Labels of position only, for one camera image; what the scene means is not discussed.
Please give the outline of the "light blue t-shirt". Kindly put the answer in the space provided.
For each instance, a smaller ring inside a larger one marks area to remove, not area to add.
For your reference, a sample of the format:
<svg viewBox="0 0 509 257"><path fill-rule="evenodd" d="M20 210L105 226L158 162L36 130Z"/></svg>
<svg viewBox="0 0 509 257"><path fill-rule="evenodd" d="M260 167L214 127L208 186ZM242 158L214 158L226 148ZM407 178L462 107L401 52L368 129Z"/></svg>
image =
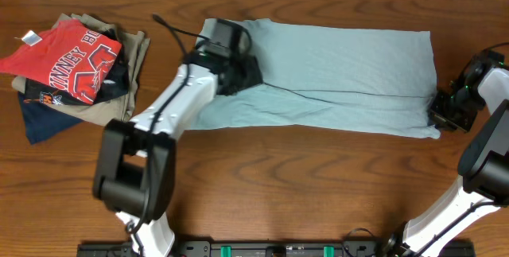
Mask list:
<svg viewBox="0 0 509 257"><path fill-rule="evenodd" d="M262 83L214 98L194 129L302 125L439 138L428 118L437 91L429 32L243 25Z"/></svg>

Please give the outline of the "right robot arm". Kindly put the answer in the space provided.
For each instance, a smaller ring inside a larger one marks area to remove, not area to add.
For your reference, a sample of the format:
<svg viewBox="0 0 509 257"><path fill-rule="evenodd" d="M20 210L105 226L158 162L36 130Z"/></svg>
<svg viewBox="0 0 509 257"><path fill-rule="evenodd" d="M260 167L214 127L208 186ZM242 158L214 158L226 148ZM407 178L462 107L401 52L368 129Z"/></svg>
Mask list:
<svg viewBox="0 0 509 257"><path fill-rule="evenodd" d="M508 206L508 66L495 46L472 57L450 92L436 94L429 118L442 130L468 132L483 109L490 117L461 155L457 179L430 208L379 246L379 256L475 254L469 242L455 237Z"/></svg>

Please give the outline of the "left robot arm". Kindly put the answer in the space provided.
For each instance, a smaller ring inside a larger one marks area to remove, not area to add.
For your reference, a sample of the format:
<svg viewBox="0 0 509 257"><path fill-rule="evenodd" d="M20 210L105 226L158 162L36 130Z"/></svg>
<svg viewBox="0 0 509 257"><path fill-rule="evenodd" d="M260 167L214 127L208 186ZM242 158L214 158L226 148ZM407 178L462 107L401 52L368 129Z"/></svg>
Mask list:
<svg viewBox="0 0 509 257"><path fill-rule="evenodd" d="M81 244L78 256L169 256L176 236L166 209L175 185L177 141L218 95L262 83L248 30L224 19L212 23L183 52L176 77L156 100L128 122L103 129L92 194L115 213L130 240Z"/></svg>

